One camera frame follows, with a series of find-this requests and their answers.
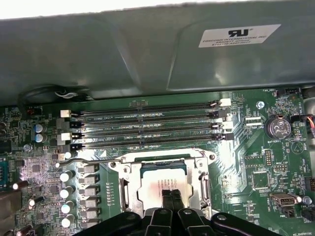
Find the sticker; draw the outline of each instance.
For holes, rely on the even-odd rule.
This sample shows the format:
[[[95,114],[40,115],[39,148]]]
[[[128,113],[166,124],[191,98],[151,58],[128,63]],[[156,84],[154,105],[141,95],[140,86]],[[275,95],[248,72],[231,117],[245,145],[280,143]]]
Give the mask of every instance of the sticker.
[[[183,169],[159,169],[146,171],[141,179],[141,188],[138,190],[139,199],[143,202],[143,208],[149,209],[162,206],[162,189],[178,189],[181,191],[185,207],[188,207],[188,198],[192,195],[191,185],[187,184]]]
[[[199,48],[263,43],[280,25],[208,29],[203,32]]]

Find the black cable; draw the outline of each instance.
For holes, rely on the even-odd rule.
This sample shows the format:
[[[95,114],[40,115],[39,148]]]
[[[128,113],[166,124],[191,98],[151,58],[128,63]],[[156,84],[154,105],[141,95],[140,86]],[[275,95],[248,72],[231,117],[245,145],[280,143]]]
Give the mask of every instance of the black cable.
[[[29,103],[29,99],[31,97],[34,97],[34,96],[37,96],[40,94],[44,94],[44,93],[48,93],[48,92],[58,92],[61,94],[67,93],[66,88],[63,86],[59,86],[59,85],[51,85],[51,86],[45,86],[45,87],[41,87],[41,88],[35,88],[31,91],[26,91],[26,92],[20,93],[18,95],[17,105],[18,105],[18,108],[19,108],[22,116],[23,117],[27,116],[26,106]]]

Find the gray metal cover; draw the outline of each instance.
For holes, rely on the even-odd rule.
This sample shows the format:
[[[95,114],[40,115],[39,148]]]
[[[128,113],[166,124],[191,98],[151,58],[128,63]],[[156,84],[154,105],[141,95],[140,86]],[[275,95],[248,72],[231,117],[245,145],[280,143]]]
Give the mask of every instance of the gray metal cover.
[[[105,98],[312,83],[314,9],[314,0],[208,1],[1,20],[0,105],[47,84]],[[198,47],[204,30],[273,24],[262,44]]]

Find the electrolytic capacitor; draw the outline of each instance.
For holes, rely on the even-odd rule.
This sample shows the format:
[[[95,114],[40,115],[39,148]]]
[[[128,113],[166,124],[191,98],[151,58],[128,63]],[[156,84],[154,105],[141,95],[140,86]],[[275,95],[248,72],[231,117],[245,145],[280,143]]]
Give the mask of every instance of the electrolytic capacitor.
[[[6,123],[0,122],[0,130],[3,130],[6,128]]]
[[[75,220],[74,215],[69,214],[65,217],[65,219],[61,221],[61,225],[64,228],[69,228],[70,225],[74,222],[74,220]]]
[[[313,203],[312,199],[309,196],[304,196],[302,198],[302,203],[305,205],[310,205]]]
[[[46,141],[47,141],[47,135],[46,134],[36,134],[35,135],[35,142],[44,143]]]
[[[37,124],[34,127],[36,133],[45,133],[47,131],[47,127],[44,124]]]
[[[73,192],[74,192],[74,189],[71,186],[68,186],[65,189],[60,191],[60,196],[65,199],[69,197]]]
[[[71,152],[66,152],[65,154],[64,154],[64,158],[65,159],[70,159],[71,158]]]
[[[62,205],[61,212],[64,214],[68,214],[73,208],[74,208],[73,201],[67,201],[65,204]]]
[[[31,151],[31,149],[32,149],[32,146],[29,145],[29,144],[25,144],[25,145],[23,146],[23,150],[24,150],[25,152]]]
[[[299,195],[296,195],[294,193],[288,193],[288,195],[294,197],[295,203],[301,203],[302,202],[302,197],[300,197]]]
[[[34,199],[30,199],[29,200],[29,205],[30,207],[33,207],[35,206],[37,203],[40,203],[40,202],[43,202],[45,199],[43,196],[39,196],[37,198],[34,198]]]
[[[26,188],[28,185],[29,185],[29,182],[27,180],[24,180],[24,181],[13,184],[12,188],[14,190],[18,190],[18,189]]]
[[[32,225],[26,225],[22,229],[18,230],[18,232],[16,232],[16,236],[26,236],[32,228]]]
[[[65,171],[64,173],[62,173],[60,175],[60,180],[62,182],[67,182],[68,180],[70,180],[73,177],[73,172],[72,171]]]

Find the usb port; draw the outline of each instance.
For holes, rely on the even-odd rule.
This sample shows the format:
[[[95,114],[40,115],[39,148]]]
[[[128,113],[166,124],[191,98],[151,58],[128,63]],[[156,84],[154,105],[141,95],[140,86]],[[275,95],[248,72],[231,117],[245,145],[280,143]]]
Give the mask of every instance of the usb port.
[[[294,206],[294,197],[286,193],[273,193],[271,194],[271,199],[282,207]]]

